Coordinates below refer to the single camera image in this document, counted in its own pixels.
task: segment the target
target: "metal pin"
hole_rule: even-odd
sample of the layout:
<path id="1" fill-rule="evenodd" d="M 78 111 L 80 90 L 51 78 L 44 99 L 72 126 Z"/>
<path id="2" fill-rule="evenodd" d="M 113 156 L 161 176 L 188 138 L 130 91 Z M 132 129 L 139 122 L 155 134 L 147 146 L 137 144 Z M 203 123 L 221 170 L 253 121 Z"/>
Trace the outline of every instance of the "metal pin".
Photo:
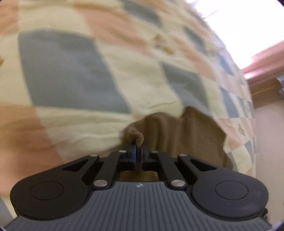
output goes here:
<path id="1" fill-rule="evenodd" d="M 105 187 L 105 186 L 107 186 L 107 181 L 106 180 L 96 180 L 94 182 L 94 186 Z"/>
<path id="2" fill-rule="evenodd" d="M 171 184 L 175 187 L 182 187 L 185 185 L 185 182 L 183 180 L 173 180 Z"/>

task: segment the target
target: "floor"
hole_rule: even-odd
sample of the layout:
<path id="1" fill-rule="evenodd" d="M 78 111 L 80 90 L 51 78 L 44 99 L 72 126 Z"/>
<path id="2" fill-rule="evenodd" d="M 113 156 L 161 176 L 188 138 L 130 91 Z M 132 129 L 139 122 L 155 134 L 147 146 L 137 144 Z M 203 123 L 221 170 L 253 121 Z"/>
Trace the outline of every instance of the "floor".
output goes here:
<path id="1" fill-rule="evenodd" d="M 224 41 L 240 68 L 250 64 L 251 56 L 284 39 L 284 7 L 277 0 L 187 1 Z M 269 221 L 274 224 L 284 219 L 284 100 L 275 89 L 257 100 L 261 106 L 255 109 L 256 177 L 268 188 Z"/>
<path id="2" fill-rule="evenodd" d="M 269 191 L 269 221 L 284 219 L 284 100 L 275 90 L 260 96 L 263 103 L 255 106 L 257 159 L 256 177 Z"/>

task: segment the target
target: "brown towel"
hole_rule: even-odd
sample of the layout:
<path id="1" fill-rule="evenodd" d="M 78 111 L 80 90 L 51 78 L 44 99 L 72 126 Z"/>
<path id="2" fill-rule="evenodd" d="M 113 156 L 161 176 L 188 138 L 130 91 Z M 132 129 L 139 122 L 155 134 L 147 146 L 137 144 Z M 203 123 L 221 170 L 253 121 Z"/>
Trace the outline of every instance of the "brown towel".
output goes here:
<path id="1" fill-rule="evenodd" d="M 135 142 L 146 144 L 149 150 L 159 150 L 177 157 L 189 154 L 208 163 L 233 168 L 223 150 L 225 133 L 215 121 L 195 108 L 187 107 L 180 118 L 166 113 L 155 113 L 130 124 L 124 130 L 123 145 Z M 138 173 L 123 172 L 121 180 L 133 180 Z M 148 174 L 140 180 L 156 180 Z"/>

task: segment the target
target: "bed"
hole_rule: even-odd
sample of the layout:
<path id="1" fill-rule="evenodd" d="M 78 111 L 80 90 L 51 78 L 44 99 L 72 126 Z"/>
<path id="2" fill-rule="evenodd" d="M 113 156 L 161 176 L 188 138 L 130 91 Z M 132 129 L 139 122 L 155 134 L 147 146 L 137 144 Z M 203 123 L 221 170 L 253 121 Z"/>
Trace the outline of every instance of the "bed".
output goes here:
<path id="1" fill-rule="evenodd" d="M 211 116 L 233 170 L 255 176 L 248 84 L 184 1 L 2 0 L 0 17 L 0 226 L 16 216 L 16 182 L 107 155 L 155 112 Z"/>

